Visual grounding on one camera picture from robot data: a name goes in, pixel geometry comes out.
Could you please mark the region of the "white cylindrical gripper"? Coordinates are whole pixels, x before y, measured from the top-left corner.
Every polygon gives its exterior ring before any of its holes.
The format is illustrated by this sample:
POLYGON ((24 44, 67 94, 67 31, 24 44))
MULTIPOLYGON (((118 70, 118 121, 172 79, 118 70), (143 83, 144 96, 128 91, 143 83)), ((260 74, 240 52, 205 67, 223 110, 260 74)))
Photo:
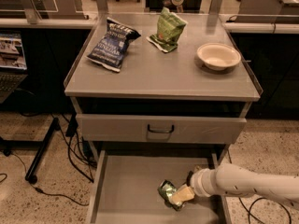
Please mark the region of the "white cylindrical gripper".
POLYGON ((200 165, 195 165, 193 173, 189 178, 189 186, 182 185, 170 198, 170 203, 179 205, 192 200, 194 196, 210 197, 218 195, 219 189, 216 184, 215 171, 202 169, 200 165))

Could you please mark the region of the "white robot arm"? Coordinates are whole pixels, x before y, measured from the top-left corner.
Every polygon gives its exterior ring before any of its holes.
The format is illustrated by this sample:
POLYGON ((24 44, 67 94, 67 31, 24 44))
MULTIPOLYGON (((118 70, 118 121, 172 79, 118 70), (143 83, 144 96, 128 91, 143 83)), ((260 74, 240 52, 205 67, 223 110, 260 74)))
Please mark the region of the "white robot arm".
POLYGON ((215 169, 206 168, 193 173, 190 184, 181 186, 170 197, 170 203, 184 203, 192 200, 194 196, 247 197, 254 194, 298 210, 299 177, 260 174, 231 163, 224 163, 215 169))

